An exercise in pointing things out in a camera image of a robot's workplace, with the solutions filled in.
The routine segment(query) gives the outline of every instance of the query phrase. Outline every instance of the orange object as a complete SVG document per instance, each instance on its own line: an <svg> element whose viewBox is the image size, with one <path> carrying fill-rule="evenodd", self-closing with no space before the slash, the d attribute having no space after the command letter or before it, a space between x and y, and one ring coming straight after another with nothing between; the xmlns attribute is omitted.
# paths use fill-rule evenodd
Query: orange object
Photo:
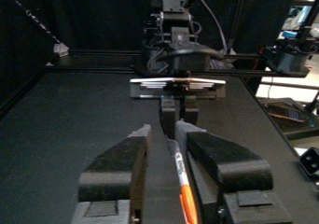
<svg viewBox="0 0 319 224"><path fill-rule="evenodd" d="M179 197L187 224L197 224L197 210L195 205L193 192L189 185L181 186L181 194Z"/></svg>

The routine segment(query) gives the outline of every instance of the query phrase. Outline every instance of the metal bracket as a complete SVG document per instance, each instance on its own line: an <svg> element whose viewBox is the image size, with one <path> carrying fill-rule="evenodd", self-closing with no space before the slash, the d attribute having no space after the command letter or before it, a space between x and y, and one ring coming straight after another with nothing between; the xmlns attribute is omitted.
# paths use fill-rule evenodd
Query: metal bracket
<svg viewBox="0 0 319 224"><path fill-rule="evenodd" d="M59 54L60 57L64 57L68 55L68 47L61 42L59 44L55 44L53 52Z"/></svg>

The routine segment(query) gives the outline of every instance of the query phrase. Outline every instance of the black curtain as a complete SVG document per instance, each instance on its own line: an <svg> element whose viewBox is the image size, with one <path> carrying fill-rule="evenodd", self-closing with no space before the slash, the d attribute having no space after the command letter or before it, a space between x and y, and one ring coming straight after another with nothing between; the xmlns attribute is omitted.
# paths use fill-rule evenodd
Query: black curtain
<svg viewBox="0 0 319 224"><path fill-rule="evenodd" d="M205 0L228 37L237 0ZM235 51L256 52L278 37L292 0L244 0ZM140 49L143 21L148 19L151 0L44 0L52 29L77 49ZM216 26L196 2L192 15L203 26L200 43L219 49Z"/></svg>

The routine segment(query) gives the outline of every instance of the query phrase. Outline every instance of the black backdrop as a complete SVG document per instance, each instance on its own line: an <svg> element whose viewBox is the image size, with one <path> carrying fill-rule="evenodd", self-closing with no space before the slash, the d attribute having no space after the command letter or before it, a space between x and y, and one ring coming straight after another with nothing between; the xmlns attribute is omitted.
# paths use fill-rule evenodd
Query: black backdrop
<svg viewBox="0 0 319 224"><path fill-rule="evenodd" d="M140 49L141 25L151 0L19 0L73 49ZM205 0L225 37L236 0ZM276 39L292 0L244 0L235 51L256 52ZM192 14L203 26L200 43L221 48L216 26L196 3ZM0 104L52 55L53 40L32 24L12 0L0 0Z"/></svg>

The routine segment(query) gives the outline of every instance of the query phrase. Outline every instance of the black surface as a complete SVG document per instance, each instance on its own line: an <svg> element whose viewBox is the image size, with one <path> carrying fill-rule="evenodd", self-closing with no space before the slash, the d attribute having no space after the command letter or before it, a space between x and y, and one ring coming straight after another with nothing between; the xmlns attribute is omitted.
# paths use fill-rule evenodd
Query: black surface
<svg viewBox="0 0 319 224"><path fill-rule="evenodd" d="M159 133L159 102L129 99L128 78L47 74L4 116L0 123L1 224L69 223L81 171L144 123L151 123L157 130L153 138L165 150ZM169 157L163 158L159 165L173 172L169 161ZM157 192L177 190L168 186Z"/></svg>
<svg viewBox="0 0 319 224"><path fill-rule="evenodd" d="M144 223L181 223L179 181L159 124L159 101L131 100L128 75L47 74L0 122L0 223L69 223L77 180L93 158L144 123L153 145ZM272 167L294 223L319 221L318 190L256 100L236 78L227 98L197 101L197 127L249 148Z"/></svg>

